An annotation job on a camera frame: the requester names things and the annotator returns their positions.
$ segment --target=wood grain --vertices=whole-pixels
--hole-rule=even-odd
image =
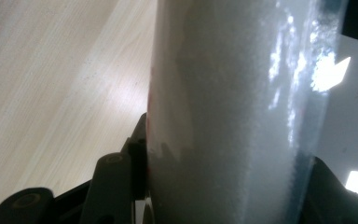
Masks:
[[[156,0],[0,0],[0,202],[59,195],[146,110]]]

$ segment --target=wooden floor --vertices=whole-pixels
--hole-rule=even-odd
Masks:
[[[146,110],[156,0],[0,0],[0,202],[59,195]]]

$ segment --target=light wood surface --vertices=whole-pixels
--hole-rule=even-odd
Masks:
[[[0,0],[0,202],[57,196],[121,150],[146,95],[156,0]]]

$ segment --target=plastic-wrapped object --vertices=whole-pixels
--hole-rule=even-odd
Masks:
[[[343,1],[158,0],[147,115],[161,223],[295,223]]]

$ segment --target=wooden table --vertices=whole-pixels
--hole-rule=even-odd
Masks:
[[[146,96],[156,0],[0,0],[0,202],[57,196],[121,150]]]

